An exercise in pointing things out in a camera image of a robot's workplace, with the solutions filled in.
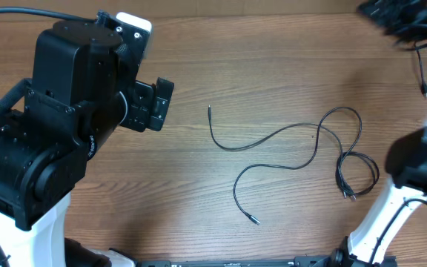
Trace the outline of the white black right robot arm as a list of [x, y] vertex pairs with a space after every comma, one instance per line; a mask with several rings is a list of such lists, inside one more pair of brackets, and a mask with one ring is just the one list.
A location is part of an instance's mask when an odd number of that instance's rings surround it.
[[[365, 1], [358, 12], [399, 42], [422, 42], [427, 47], [427, 1]], [[340, 248], [329, 266], [394, 266], [385, 257], [388, 246], [420, 205], [427, 205], [427, 120], [424, 126], [395, 141], [385, 171], [382, 193]]]

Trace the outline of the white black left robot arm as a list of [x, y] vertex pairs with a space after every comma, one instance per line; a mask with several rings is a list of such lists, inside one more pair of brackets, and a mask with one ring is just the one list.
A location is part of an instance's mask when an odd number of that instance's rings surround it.
[[64, 20], [36, 42], [33, 75], [0, 99], [0, 266], [134, 266], [64, 236], [76, 183], [117, 127], [160, 131], [174, 85], [137, 80], [152, 25], [127, 13]]

